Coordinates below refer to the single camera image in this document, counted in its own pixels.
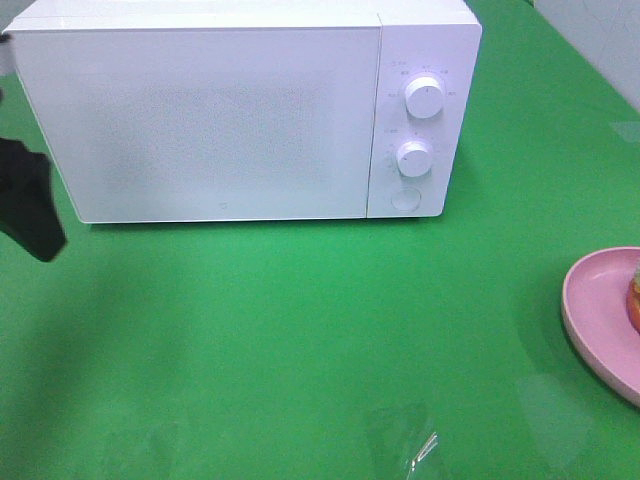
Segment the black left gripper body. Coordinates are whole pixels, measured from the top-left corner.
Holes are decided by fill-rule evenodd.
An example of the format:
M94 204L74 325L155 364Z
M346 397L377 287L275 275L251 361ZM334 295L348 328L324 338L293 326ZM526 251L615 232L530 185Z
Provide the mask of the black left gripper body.
M1 140L1 231L42 262L66 245L51 189L51 162L18 140Z

